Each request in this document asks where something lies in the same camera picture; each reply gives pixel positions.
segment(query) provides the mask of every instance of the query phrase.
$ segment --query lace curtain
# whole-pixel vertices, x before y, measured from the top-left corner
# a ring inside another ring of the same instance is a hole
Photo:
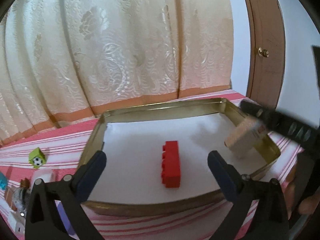
[[[0,143],[227,89],[230,0],[16,0],[0,23]]]

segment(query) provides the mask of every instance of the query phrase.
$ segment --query striped tablecloth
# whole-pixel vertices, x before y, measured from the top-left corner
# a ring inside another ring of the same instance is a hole
[[[182,100],[219,97],[227,98],[235,105],[245,98],[233,90],[225,90]],[[31,179],[35,169],[28,163],[28,154],[40,147],[47,157],[44,167],[53,169],[56,180],[60,180],[66,174],[74,174],[96,122],[97,119],[37,134],[2,147],[0,171],[7,175],[9,185],[18,187],[21,179]],[[295,163],[295,155],[301,149],[296,143],[276,133],[270,133],[270,137],[279,146],[282,154],[264,180],[278,178],[285,187],[284,179]],[[256,207],[257,203],[253,203],[237,238],[245,234]],[[230,203],[222,201],[177,214],[139,218],[101,216],[86,207],[84,210],[105,239],[205,240],[211,237],[230,208]],[[0,213],[5,220],[10,211],[4,200],[4,191],[0,190]]]

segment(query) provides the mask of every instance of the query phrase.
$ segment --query human hand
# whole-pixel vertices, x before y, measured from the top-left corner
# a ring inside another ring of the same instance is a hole
[[[292,205],[294,202],[294,177],[296,172],[296,165],[293,166],[292,170],[289,172],[287,178],[288,186],[284,191],[284,200],[287,205],[288,218],[291,216]],[[315,193],[313,196],[304,199],[298,207],[298,212],[301,215],[311,215],[316,210],[318,203],[320,201],[320,193]]]

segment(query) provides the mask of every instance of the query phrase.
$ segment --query blue object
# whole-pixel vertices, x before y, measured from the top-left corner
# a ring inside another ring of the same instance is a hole
[[[0,171],[0,189],[5,190],[8,185],[8,179]]]
[[[71,185],[79,203],[88,200],[106,165],[106,154],[103,151],[96,151],[89,162],[77,170]]]
[[[243,187],[241,175],[217,151],[208,155],[208,166],[226,200],[235,203]]]
[[[60,215],[60,218],[62,220],[62,223],[64,225],[64,228],[66,229],[67,233],[70,235],[70,236],[73,236],[76,234],[75,230],[73,229],[68,217],[67,217],[67,214],[66,212],[64,211],[64,208],[63,208],[63,205],[62,203],[60,202],[57,206],[57,209],[58,209],[58,212],[59,212],[59,215]]]

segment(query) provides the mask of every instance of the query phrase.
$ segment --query brass door knob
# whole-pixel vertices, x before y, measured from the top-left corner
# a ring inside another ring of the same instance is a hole
[[[260,57],[269,57],[269,51],[267,51],[266,49],[259,48],[258,54]]]

